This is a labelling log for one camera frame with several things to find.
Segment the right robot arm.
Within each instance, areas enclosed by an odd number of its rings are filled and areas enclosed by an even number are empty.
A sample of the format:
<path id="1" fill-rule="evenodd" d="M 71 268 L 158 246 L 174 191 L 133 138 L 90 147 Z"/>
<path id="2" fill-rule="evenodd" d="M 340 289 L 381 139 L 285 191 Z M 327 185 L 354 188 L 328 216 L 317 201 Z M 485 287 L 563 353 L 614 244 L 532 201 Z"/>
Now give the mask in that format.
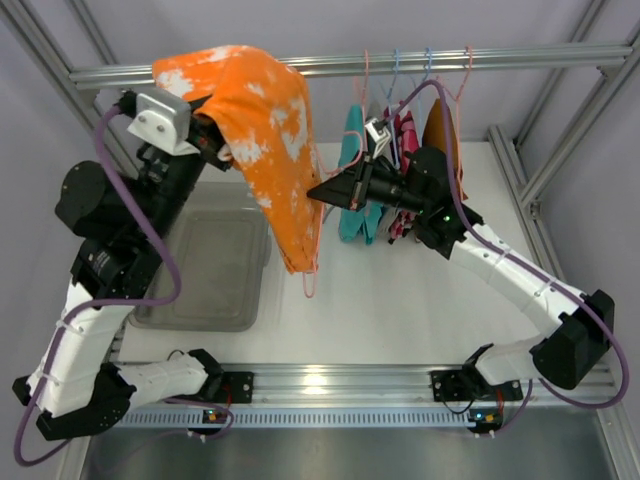
<path id="1" fill-rule="evenodd" d="M 380 158 L 365 158 L 307 195 L 343 210 L 360 211 L 377 202 L 414 214 L 422 244 L 477 275 L 530 320 L 534 337 L 488 343 L 461 366 L 459 380 L 472 396 L 483 398 L 516 380 L 575 389 L 612 346 L 613 299 L 602 290 L 587 295 L 570 287 L 513 250 L 452 193 L 443 151 L 421 147 L 407 159 L 408 170 L 400 175 Z"/>

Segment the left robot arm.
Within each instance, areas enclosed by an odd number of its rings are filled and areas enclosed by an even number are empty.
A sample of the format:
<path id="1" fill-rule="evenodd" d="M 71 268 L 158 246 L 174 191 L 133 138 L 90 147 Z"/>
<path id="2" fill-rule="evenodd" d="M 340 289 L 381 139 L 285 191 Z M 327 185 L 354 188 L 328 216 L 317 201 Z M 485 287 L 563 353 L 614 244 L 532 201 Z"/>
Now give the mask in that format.
<path id="1" fill-rule="evenodd" d="M 177 156 L 144 141 L 134 178 L 103 157 L 76 164 L 63 180 L 55 213 L 82 243 L 47 351 L 36 371 L 12 386 L 46 440 L 103 433 L 129 411 L 159 401 L 224 398 L 224 370 L 203 349 L 133 367 L 106 358 L 134 309 L 177 298 L 176 290 L 152 297 L 149 287 L 161 269 L 178 279 L 165 237 L 223 139 L 213 122 L 193 119 L 187 143 L 190 152 Z"/>

